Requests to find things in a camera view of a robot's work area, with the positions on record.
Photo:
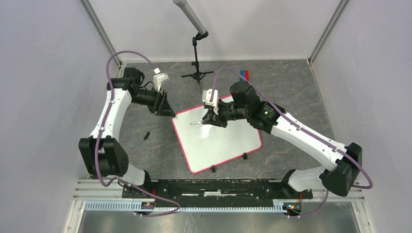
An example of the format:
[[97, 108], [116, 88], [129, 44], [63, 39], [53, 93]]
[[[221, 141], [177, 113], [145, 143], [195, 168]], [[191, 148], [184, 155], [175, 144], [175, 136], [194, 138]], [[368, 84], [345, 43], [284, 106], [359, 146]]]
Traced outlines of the black marker cap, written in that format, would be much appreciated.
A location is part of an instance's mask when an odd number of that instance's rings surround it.
[[147, 140], [148, 139], [148, 137], [150, 136], [150, 132], [147, 132], [146, 134], [145, 134], [145, 136], [144, 136], [144, 140]]

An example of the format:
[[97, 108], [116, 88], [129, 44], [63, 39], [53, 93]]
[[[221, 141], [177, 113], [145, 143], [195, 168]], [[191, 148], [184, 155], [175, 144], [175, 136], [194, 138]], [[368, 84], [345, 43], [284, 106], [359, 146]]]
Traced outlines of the whiteboard with pink frame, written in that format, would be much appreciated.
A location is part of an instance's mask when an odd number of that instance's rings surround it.
[[191, 125], [200, 121], [207, 109], [198, 105], [176, 114], [172, 119], [179, 144], [193, 174], [211, 169], [244, 153], [259, 150], [262, 145], [260, 131], [245, 120], [229, 121], [226, 128], [212, 125]]

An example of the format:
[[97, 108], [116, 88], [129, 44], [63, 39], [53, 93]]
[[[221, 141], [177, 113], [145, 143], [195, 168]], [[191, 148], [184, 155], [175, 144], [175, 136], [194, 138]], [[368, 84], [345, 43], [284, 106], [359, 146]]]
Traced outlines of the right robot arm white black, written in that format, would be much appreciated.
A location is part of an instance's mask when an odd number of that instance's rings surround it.
[[233, 100], [224, 102], [217, 90], [203, 91], [202, 101], [207, 112], [202, 124], [225, 128], [229, 121], [245, 119], [253, 128], [288, 141], [320, 163], [316, 168], [289, 170], [280, 186], [283, 196], [293, 198], [307, 189], [324, 188], [346, 197], [355, 187], [361, 171], [361, 146], [345, 145], [316, 132], [282, 107], [261, 100], [248, 82], [232, 84], [230, 94]]

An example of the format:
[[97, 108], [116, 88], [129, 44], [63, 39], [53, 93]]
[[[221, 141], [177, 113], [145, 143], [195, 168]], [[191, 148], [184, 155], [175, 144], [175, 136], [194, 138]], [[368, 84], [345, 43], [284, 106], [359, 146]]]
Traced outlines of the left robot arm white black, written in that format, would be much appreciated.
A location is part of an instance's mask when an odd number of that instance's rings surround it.
[[149, 174], [129, 162], [129, 156], [118, 138], [128, 106], [131, 103], [146, 106], [150, 113], [162, 117], [175, 117], [167, 100], [167, 92], [161, 87], [169, 80], [158, 68], [148, 89], [143, 83], [145, 75], [138, 69], [126, 68], [124, 76], [111, 78], [107, 83], [106, 102], [97, 125], [87, 138], [79, 140], [79, 150], [86, 169], [93, 178], [120, 177], [134, 184], [134, 191], [141, 198], [151, 195], [153, 185]]

